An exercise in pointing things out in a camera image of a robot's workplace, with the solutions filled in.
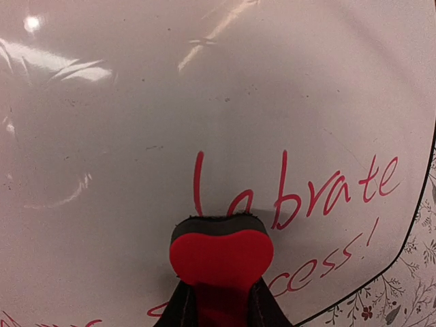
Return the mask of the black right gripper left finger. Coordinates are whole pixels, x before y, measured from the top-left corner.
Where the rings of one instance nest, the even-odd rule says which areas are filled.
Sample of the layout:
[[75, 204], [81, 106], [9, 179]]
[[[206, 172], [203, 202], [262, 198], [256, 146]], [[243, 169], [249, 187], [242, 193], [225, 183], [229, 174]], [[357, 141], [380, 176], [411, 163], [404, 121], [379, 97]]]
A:
[[183, 281], [179, 281], [162, 316], [159, 318], [162, 327], [197, 327], [198, 312], [194, 289]]

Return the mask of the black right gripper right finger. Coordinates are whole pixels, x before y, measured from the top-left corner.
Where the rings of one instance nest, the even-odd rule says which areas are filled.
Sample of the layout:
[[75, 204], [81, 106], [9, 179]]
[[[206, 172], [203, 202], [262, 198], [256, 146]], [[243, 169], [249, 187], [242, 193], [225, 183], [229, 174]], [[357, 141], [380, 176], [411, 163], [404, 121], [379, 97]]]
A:
[[291, 327], [270, 292], [266, 282], [260, 278], [250, 289], [248, 300], [248, 326], [251, 327]]

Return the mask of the red black whiteboard eraser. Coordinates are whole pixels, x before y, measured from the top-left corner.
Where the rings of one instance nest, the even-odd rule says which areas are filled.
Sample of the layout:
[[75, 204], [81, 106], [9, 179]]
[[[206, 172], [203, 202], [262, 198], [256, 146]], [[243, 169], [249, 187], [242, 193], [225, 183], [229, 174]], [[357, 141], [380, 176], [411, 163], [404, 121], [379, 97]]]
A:
[[248, 326], [249, 293], [270, 266], [273, 242], [248, 213], [190, 217], [172, 235], [170, 263], [192, 290], [199, 326]]

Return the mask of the white dry-erase whiteboard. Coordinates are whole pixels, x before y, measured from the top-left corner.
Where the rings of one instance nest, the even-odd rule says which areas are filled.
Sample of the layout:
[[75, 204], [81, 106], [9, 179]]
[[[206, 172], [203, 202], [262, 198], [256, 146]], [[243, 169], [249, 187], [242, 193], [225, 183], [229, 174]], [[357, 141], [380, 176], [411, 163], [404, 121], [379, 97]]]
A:
[[152, 326], [188, 216], [251, 213], [293, 324], [400, 256], [433, 1], [2, 1], [1, 323]]

